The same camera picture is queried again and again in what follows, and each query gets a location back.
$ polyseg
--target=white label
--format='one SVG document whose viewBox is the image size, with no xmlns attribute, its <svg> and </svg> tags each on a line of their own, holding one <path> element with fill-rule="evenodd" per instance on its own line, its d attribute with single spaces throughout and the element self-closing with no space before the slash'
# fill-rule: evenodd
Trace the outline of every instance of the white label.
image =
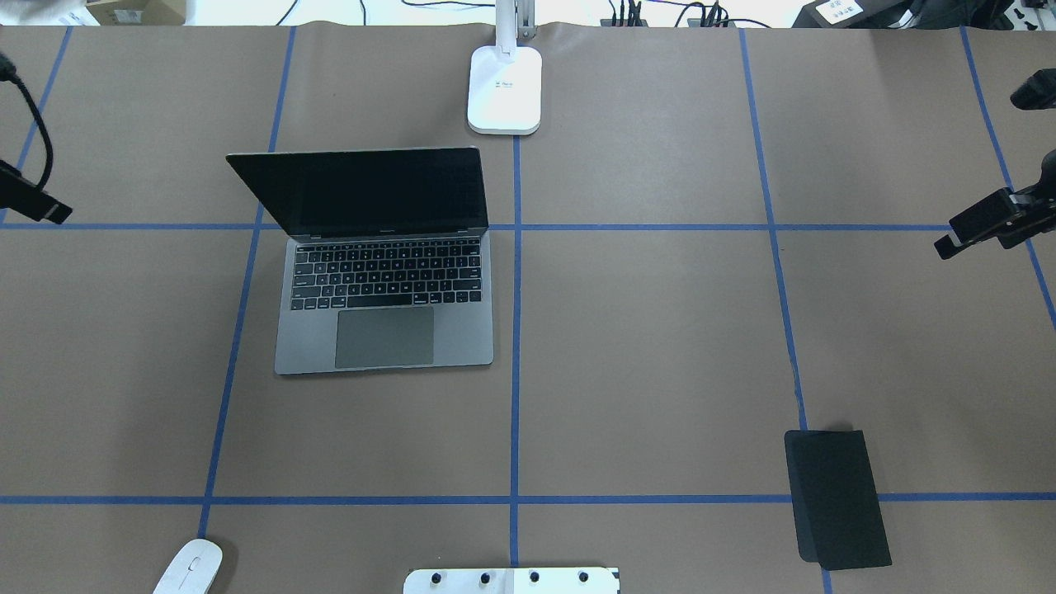
<svg viewBox="0 0 1056 594">
<path fill-rule="evenodd" d="M 114 11 L 114 18 L 121 24 L 139 24 L 143 22 L 143 11 Z"/>
<path fill-rule="evenodd" d="M 830 0 L 815 7 L 818 14 L 825 17 L 825 20 L 829 21 L 829 24 L 836 24 L 863 12 L 862 6 L 859 6 L 854 0 Z"/>
</svg>

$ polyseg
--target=black plug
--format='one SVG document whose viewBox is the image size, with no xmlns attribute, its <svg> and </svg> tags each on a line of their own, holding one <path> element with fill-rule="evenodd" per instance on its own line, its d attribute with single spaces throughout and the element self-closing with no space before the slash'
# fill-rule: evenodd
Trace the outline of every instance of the black plug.
<svg viewBox="0 0 1056 594">
<path fill-rule="evenodd" d="M 0 54 L 0 82 L 18 80 L 15 70 L 15 63 L 7 59 L 7 56 Z"/>
</svg>

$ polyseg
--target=laptop keyboard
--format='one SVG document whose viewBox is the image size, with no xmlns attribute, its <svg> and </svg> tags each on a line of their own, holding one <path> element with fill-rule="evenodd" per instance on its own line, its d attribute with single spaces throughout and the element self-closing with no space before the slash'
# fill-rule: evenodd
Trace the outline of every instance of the laptop keyboard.
<svg viewBox="0 0 1056 594">
<path fill-rule="evenodd" d="M 479 238 L 298 245 L 289 309 L 468 303 L 482 282 Z"/>
</svg>

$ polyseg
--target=white stand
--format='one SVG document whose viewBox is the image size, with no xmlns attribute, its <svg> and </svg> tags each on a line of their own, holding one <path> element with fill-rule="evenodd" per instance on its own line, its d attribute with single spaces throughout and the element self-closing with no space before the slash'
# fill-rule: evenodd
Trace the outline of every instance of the white stand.
<svg viewBox="0 0 1056 594">
<path fill-rule="evenodd" d="M 417 570 L 403 594 L 619 594 L 619 575 L 615 568 Z"/>
<path fill-rule="evenodd" d="M 495 45 L 477 48 L 469 71 L 466 117 L 480 134 L 531 134 L 539 129 L 543 56 L 517 47 L 514 0 L 495 3 Z"/>
</svg>

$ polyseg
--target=laptop trackpad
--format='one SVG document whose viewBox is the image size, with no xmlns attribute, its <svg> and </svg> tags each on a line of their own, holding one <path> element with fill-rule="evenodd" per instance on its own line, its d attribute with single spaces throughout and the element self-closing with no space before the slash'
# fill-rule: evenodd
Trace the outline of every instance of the laptop trackpad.
<svg viewBox="0 0 1056 594">
<path fill-rule="evenodd" d="M 345 310 L 338 314 L 338 368 L 432 363 L 432 308 Z"/>
</svg>

